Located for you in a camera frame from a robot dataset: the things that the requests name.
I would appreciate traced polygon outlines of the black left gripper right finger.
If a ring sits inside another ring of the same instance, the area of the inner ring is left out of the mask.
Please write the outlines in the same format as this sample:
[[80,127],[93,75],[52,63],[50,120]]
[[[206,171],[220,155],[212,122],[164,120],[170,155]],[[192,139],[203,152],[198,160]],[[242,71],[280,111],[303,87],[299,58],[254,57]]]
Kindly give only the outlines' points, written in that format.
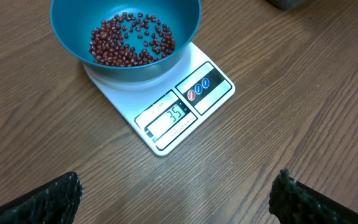
[[358,224],[358,213],[291,178],[287,169],[273,181],[268,204],[281,224]]

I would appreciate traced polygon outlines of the clear plastic container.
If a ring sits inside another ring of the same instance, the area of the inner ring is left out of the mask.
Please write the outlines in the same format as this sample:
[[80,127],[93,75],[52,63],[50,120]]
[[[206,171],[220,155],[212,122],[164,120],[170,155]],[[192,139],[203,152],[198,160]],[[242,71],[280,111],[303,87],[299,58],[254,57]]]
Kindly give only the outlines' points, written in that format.
[[266,0],[266,1],[279,9],[291,10],[306,4],[310,0]]

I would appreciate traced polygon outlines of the white digital kitchen scale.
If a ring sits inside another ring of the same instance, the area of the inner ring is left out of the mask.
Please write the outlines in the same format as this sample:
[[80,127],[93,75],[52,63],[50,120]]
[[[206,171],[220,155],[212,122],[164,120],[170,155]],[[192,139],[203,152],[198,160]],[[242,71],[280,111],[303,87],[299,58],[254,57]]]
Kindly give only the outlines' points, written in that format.
[[194,43],[169,71],[126,82],[85,71],[154,154],[172,152],[235,93],[229,77]]

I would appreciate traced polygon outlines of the blue metal bowl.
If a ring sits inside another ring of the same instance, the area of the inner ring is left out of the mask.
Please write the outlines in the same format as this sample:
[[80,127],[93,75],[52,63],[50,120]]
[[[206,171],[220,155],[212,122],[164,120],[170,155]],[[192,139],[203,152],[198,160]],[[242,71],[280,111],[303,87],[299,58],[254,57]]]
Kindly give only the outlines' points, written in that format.
[[162,75],[201,22],[200,0],[53,0],[52,29],[83,65],[127,82]]

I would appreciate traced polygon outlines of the red beans in bowl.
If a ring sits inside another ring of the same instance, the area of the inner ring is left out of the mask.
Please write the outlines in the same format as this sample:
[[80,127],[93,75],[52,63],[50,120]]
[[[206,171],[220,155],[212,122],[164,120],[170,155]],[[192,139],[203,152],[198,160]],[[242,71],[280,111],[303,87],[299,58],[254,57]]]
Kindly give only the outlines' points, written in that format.
[[175,48],[172,31],[157,16],[123,12],[91,31],[88,52],[100,65],[139,67],[168,57]]

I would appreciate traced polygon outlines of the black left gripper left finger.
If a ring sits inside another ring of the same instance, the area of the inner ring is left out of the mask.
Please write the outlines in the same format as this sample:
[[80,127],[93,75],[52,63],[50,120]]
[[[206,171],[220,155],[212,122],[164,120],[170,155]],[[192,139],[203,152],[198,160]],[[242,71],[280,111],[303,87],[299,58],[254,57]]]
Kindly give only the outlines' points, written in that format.
[[0,206],[0,224],[72,224],[83,194],[76,172],[67,172]]

